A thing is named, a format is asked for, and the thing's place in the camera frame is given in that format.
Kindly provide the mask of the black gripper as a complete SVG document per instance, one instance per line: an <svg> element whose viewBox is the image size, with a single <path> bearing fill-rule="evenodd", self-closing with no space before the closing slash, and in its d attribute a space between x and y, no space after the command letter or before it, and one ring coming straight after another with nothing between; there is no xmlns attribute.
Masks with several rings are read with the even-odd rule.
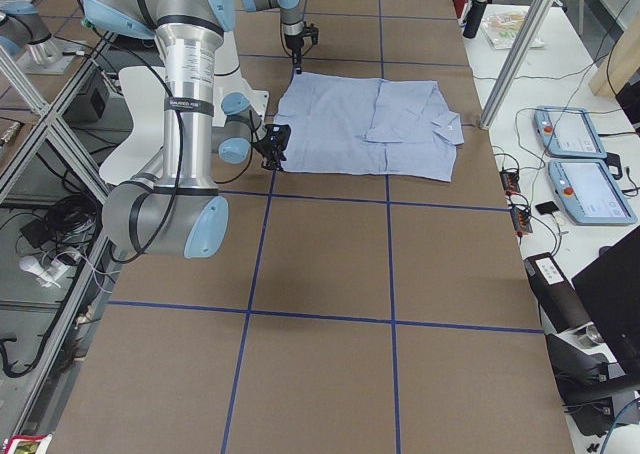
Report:
<svg viewBox="0 0 640 454"><path fill-rule="evenodd" d="M284 41L286 47L291 51L294 74L302 74L302 48L304 47L304 39L302 35L285 34Z"/></svg>
<svg viewBox="0 0 640 454"><path fill-rule="evenodd" d="M264 169L283 171L291 128L288 124L266 124L265 129L265 135L254 143L254 149L261 154Z"/></svg>

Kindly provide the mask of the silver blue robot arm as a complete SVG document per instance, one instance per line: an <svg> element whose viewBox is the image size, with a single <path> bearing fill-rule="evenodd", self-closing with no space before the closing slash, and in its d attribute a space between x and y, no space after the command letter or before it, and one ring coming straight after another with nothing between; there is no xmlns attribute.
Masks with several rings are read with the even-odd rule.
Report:
<svg viewBox="0 0 640 454"><path fill-rule="evenodd" d="M86 19L152 38L164 61L162 148L116 186L102 210L107 236L141 254L206 258L220 248L229 206L212 178L215 53L235 27L233 0L83 0Z"/></svg>
<svg viewBox="0 0 640 454"><path fill-rule="evenodd" d="M285 47L291 53L294 72L302 72L302 48L304 46L305 24L300 0L241 0L245 11L260 12L278 9L280 26Z"/></svg>

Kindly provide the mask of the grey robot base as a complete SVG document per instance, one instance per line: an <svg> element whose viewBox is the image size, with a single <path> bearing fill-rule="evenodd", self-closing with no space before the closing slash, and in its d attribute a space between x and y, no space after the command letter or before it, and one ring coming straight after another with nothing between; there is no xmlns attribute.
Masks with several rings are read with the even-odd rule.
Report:
<svg viewBox="0 0 640 454"><path fill-rule="evenodd" d="M78 48L55 38L36 7L26 1L1 7L1 46L12 57L25 50L17 64L25 74L36 75L64 74Z"/></svg>

